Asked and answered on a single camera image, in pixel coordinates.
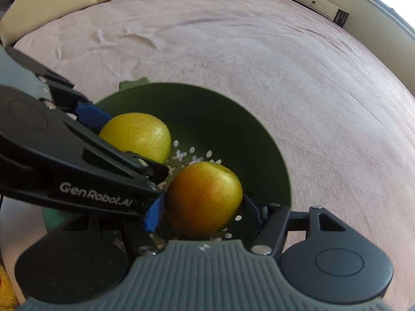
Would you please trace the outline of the green yellow pear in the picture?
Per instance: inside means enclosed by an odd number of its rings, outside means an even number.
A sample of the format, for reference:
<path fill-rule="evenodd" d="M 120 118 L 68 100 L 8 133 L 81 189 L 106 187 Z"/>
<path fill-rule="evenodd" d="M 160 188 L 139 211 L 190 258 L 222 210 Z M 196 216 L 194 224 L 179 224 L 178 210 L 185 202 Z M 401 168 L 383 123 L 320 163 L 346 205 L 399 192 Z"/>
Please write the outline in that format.
<path fill-rule="evenodd" d="M 165 163 L 172 144 L 168 127 L 157 117 L 141 112 L 113 117 L 99 137 L 123 152 L 140 154 L 159 163 Z"/>

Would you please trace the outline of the green colander bowl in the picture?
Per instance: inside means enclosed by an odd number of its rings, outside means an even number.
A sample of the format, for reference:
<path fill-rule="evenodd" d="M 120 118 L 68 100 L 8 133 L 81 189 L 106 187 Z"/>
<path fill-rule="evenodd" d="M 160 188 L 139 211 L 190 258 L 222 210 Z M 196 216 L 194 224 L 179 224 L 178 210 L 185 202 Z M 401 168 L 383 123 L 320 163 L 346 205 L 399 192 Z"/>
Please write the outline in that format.
<path fill-rule="evenodd" d="M 168 126 L 172 146 L 162 187 L 185 167 L 209 161 L 233 171 L 256 203 L 291 205 L 288 170 L 273 137 L 232 99 L 188 84 L 122 82 L 96 106 L 114 117 L 147 113 Z"/>

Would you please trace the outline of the white bedside cabinet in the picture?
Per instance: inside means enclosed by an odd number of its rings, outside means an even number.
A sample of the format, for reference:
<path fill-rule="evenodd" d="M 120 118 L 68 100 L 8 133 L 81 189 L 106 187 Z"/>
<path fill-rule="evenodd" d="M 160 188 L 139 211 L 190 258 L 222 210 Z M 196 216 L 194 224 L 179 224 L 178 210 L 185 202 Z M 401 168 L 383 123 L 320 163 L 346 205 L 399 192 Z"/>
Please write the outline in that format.
<path fill-rule="evenodd" d="M 348 19 L 348 12 L 328 0 L 293 0 L 331 20 L 339 27 L 344 27 Z"/>

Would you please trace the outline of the large orange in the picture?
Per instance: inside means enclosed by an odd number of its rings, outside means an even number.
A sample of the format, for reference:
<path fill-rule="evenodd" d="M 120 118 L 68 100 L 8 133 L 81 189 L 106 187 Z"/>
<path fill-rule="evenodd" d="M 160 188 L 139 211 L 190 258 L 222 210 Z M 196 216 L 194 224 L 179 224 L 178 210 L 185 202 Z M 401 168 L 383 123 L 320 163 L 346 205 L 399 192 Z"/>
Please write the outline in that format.
<path fill-rule="evenodd" d="M 165 211 L 178 233 L 209 237 L 235 217 L 242 199 L 242 184 L 233 171 L 202 161 L 186 167 L 170 183 Z"/>

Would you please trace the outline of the pink bed blanket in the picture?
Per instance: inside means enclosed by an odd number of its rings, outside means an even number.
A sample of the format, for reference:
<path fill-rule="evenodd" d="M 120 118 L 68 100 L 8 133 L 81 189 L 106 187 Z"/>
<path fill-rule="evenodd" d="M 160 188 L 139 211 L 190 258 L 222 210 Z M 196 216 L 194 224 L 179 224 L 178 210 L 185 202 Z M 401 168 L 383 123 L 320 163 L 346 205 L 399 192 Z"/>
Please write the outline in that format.
<path fill-rule="evenodd" d="M 276 141 L 295 209 L 324 206 L 382 248 L 387 303 L 414 305 L 414 97 L 345 30 L 290 0 L 112 0 L 16 48 L 95 101 L 142 77 L 234 99 Z"/>

